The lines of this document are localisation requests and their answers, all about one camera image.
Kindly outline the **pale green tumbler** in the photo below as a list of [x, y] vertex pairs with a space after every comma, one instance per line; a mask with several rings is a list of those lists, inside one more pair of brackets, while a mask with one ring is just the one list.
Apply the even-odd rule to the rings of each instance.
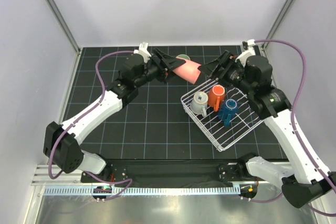
[[190, 57], [186, 54], [180, 54], [178, 56], [176, 56], [177, 58], [180, 58], [180, 59], [185, 59], [185, 60], [190, 60]]

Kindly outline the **pink cup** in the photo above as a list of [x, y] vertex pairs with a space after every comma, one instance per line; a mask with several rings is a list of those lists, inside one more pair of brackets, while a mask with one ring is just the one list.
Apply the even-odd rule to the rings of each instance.
[[195, 84], [201, 74], [198, 69], [201, 64], [191, 60], [183, 59], [184, 63], [173, 70], [173, 72], [191, 84]]

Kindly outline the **orange mug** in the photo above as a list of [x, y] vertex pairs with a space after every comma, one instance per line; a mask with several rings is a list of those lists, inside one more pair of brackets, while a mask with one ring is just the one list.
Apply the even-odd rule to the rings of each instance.
[[224, 97], [225, 97], [225, 88], [219, 84], [214, 85], [208, 93], [207, 104], [208, 106], [213, 108], [215, 112], [217, 112], [224, 101]]

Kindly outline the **blue mug cream inside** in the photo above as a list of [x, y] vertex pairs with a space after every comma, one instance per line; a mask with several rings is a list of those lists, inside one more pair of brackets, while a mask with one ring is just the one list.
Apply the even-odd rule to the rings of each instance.
[[234, 99], [227, 99], [223, 102], [218, 110], [217, 117], [224, 123], [224, 127], [228, 127], [230, 121], [234, 118], [238, 110], [238, 103]]

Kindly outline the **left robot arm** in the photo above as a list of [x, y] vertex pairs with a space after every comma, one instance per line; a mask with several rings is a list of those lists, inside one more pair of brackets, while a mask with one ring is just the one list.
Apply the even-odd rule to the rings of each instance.
[[121, 111], [139, 94], [138, 88], [156, 79], [167, 82], [174, 70], [186, 63], [184, 59], [169, 56], [155, 48], [153, 53], [138, 49], [128, 54], [118, 77], [108, 86], [102, 86], [102, 94], [84, 110], [60, 124], [51, 122], [46, 127], [44, 154], [50, 164], [56, 164], [62, 172], [76, 169], [89, 171], [99, 182], [111, 176], [107, 162], [98, 154], [80, 148], [84, 139], [105, 119]]

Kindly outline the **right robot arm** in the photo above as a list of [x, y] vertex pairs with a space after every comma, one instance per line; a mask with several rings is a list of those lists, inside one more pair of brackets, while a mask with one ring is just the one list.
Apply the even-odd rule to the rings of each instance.
[[310, 146], [284, 92], [271, 84], [272, 66], [267, 58], [252, 55], [241, 60], [226, 51], [198, 69], [222, 86], [238, 88], [246, 95], [251, 110], [271, 130], [291, 164], [286, 169], [253, 153], [246, 154], [239, 158], [236, 167], [240, 179], [258, 177], [269, 182], [296, 208], [335, 188], [335, 172]]

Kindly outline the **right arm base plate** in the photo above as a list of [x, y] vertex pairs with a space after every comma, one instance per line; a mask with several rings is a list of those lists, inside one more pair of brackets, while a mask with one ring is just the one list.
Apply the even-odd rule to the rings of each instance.
[[229, 183], [240, 180], [236, 164], [220, 164], [218, 165], [217, 170], [219, 179], [222, 182]]

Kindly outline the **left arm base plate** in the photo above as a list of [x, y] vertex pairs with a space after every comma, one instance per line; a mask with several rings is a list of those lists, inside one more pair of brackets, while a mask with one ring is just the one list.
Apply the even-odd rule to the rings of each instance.
[[111, 182], [119, 182], [128, 179], [128, 168], [126, 165], [111, 165]]

